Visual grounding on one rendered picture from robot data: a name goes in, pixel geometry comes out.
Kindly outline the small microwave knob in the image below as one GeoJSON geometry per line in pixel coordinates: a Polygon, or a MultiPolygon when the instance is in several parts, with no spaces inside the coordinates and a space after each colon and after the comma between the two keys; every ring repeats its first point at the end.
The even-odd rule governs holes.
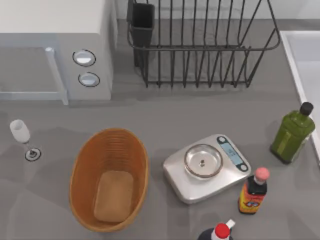
{"type": "Polygon", "coordinates": [[[93,72],[86,72],[78,76],[78,82],[87,88],[94,88],[100,84],[100,78],[93,72]]]}

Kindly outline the pale microwave oven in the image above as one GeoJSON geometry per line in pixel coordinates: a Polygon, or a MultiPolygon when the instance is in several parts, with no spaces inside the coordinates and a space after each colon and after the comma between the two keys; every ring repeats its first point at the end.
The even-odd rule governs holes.
{"type": "Polygon", "coordinates": [[[69,102],[111,99],[117,38],[114,0],[0,0],[0,47],[56,49],[69,102]],[[76,64],[80,50],[94,53],[95,64],[76,64]],[[78,82],[87,72],[99,76],[98,86],[78,82]]]}

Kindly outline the brown wicker basket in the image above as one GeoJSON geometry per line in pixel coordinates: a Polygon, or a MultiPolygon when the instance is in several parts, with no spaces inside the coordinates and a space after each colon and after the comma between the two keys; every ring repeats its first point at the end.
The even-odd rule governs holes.
{"type": "Polygon", "coordinates": [[[69,184],[69,206],[93,232],[124,229],[139,213],[148,189],[149,160],[129,130],[107,128],[81,148],[69,184]]]}

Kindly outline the silver kitchen scale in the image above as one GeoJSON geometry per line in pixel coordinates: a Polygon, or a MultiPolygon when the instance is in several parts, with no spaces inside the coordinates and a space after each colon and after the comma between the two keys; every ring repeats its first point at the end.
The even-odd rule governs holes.
{"type": "Polygon", "coordinates": [[[244,155],[224,134],[198,140],[169,156],[163,171],[186,204],[195,204],[245,180],[251,166],[244,155]]]}

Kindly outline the microwave door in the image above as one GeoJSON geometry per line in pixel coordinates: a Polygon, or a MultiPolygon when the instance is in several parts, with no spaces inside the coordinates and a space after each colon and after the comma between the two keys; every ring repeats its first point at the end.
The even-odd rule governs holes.
{"type": "MultiPolygon", "coordinates": [[[[0,47],[0,101],[61,101],[45,48],[0,47]]],[[[62,81],[68,88],[54,48],[62,81]]]]}

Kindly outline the clear wine glass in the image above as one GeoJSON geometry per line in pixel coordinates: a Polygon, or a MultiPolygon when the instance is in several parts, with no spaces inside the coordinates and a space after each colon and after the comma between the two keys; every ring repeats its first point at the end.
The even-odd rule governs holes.
{"type": "Polygon", "coordinates": [[[24,158],[28,162],[37,161],[41,157],[42,152],[39,148],[30,145],[31,133],[25,122],[21,119],[15,119],[10,123],[9,128],[14,139],[24,146],[24,158]]]}

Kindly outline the dark bottle with pink cap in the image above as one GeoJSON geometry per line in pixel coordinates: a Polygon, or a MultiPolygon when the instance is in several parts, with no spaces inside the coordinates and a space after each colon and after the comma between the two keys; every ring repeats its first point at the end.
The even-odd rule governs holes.
{"type": "Polygon", "coordinates": [[[259,167],[246,179],[237,201],[240,213],[254,215],[259,210],[268,191],[269,177],[270,171],[266,167],[259,167]]]}

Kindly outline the green bottle with black cap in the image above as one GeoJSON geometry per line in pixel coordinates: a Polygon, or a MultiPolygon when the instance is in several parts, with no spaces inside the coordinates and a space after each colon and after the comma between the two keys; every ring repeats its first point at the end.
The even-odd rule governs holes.
{"type": "Polygon", "coordinates": [[[291,164],[316,128],[310,117],[314,106],[305,101],[281,121],[270,151],[284,164],[291,164]]]}

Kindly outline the black cutlery holder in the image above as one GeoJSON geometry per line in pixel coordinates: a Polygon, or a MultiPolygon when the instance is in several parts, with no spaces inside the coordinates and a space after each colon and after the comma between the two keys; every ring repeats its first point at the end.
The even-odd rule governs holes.
{"type": "Polygon", "coordinates": [[[148,48],[152,42],[155,24],[155,6],[128,0],[127,22],[134,48],[148,48]]]}

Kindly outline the dark bottle with red cap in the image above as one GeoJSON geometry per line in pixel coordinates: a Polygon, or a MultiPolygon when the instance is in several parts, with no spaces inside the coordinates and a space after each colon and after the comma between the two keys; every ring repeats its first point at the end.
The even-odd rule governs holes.
{"type": "Polygon", "coordinates": [[[231,232],[235,224],[236,222],[232,219],[226,223],[218,223],[215,227],[204,230],[197,240],[234,240],[231,232]]]}

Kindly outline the large microwave knob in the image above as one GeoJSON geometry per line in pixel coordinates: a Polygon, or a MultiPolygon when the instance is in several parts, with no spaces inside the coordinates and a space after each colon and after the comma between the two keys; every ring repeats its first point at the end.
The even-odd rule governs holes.
{"type": "Polygon", "coordinates": [[[72,53],[73,61],[82,67],[90,67],[95,64],[96,56],[93,52],[87,49],[81,49],[72,53]]]}

